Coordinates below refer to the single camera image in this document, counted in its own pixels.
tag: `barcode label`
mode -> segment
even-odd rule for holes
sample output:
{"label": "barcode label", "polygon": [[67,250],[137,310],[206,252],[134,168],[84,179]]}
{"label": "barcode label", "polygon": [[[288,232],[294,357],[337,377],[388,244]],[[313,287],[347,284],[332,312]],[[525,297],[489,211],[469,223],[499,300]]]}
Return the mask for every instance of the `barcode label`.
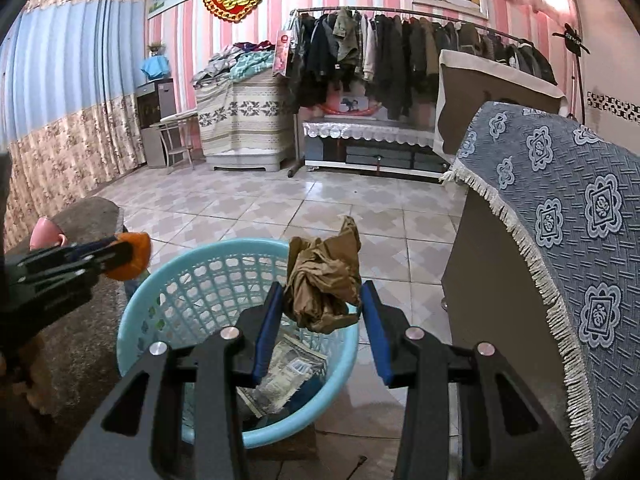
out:
{"label": "barcode label", "polygon": [[311,371],[311,364],[305,363],[302,359],[296,358],[289,363],[289,368],[300,375],[306,375]]}

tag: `teal garment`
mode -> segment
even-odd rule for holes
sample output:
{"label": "teal garment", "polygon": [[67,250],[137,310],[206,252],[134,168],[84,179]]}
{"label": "teal garment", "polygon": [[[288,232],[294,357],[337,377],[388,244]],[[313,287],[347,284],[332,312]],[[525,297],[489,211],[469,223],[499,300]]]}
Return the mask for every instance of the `teal garment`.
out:
{"label": "teal garment", "polygon": [[149,81],[168,77],[171,73],[169,70],[169,62],[165,56],[151,56],[146,58],[140,70],[144,72]]}
{"label": "teal garment", "polygon": [[238,83],[260,72],[264,72],[273,67],[274,56],[275,52],[273,50],[242,54],[242,56],[238,58],[238,62],[231,68],[229,79],[234,83]]}

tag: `white tassel fringe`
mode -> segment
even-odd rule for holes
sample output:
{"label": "white tassel fringe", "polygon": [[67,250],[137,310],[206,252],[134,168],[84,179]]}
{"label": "white tassel fringe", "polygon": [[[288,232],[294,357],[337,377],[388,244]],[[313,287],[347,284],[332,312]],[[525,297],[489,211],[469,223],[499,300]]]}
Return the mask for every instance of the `white tassel fringe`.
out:
{"label": "white tassel fringe", "polygon": [[516,212],[502,200],[498,191],[468,170],[459,159],[456,159],[449,171],[441,177],[443,182],[455,180],[465,182],[487,200],[491,211],[504,223],[507,232],[513,236],[520,254],[529,267],[543,303],[548,306],[546,322],[558,342],[558,349],[564,365],[564,384],[568,397],[567,414],[572,430],[571,448],[584,471],[585,478],[590,479],[594,474],[593,405],[580,343],[564,299],[546,269],[542,254],[535,241],[521,224]]}

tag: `basket rim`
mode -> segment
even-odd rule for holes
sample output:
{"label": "basket rim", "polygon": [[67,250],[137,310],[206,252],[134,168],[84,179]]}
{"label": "basket rim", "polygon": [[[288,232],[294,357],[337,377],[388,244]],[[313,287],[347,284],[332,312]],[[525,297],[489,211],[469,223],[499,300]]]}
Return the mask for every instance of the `basket rim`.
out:
{"label": "basket rim", "polygon": [[[158,287],[161,283],[164,285],[174,273],[180,267],[179,270],[183,270],[185,266],[190,266],[193,261],[193,257],[202,254],[203,259],[206,259],[206,254],[209,254],[210,250],[215,248],[216,252],[220,252],[225,248],[232,248],[238,244],[255,244],[259,247],[268,250],[268,247],[273,249],[288,251],[289,244],[282,240],[274,240],[271,238],[232,238],[230,240],[220,240],[219,242],[213,242],[211,244],[203,245],[175,257],[174,259],[165,263],[162,267],[155,270],[148,278],[138,287],[138,290],[134,293],[131,300],[127,304],[122,318],[120,319],[120,325],[118,327],[118,336],[116,342],[116,360],[118,362],[118,371],[120,376],[124,376],[122,370],[122,361],[124,358],[123,346],[125,341],[130,344],[131,338],[128,337],[130,330],[133,330],[134,318],[139,313],[141,306],[137,306],[138,303],[142,305],[143,298],[153,292],[154,287]],[[242,439],[244,446],[249,449],[252,447],[265,446],[273,442],[287,438],[302,429],[306,428],[309,424],[313,423],[318,416],[324,412],[325,409],[331,404],[334,397],[345,385],[351,370],[356,361],[356,355],[358,352],[358,340],[359,340],[359,323],[355,323],[346,328],[339,330],[342,336],[342,354],[338,359],[337,365],[327,379],[326,383],[320,388],[308,403],[295,413],[287,416],[283,420],[275,422],[265,428],[259,428],[258,430],[243,431]],[[194,431],[193,428],[186,428],[182,426],[182,439],[186,442],[193,443]]]}

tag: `turquoise plastic basket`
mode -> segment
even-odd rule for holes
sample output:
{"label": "turquoise plastic basket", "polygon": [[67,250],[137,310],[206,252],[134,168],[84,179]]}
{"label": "turquoise plastic basket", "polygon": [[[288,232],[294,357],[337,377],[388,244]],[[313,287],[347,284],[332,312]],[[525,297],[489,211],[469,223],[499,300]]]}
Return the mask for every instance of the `turquoise plastic basket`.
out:
{"label": "turquoise plastic basket", "polygon": [[[117,356],[121,375],[154,341],[173,348],[197,344],[209,334],[235,323],[240,312],[262,304],[275,280],[284,285],[287,254],[284,242],[236,238],[199,247],[156,270],[129,301],[118,330]],[[358,349],[358,325],[322,335],[296,330],[312,349],[327,355],[322,389],[295,413],[265,428],[242,434],[246,448],[287,438],[324,412],[347,381]],[[193,389],[187,388],[182,415],[182,439],[193,443]]]}

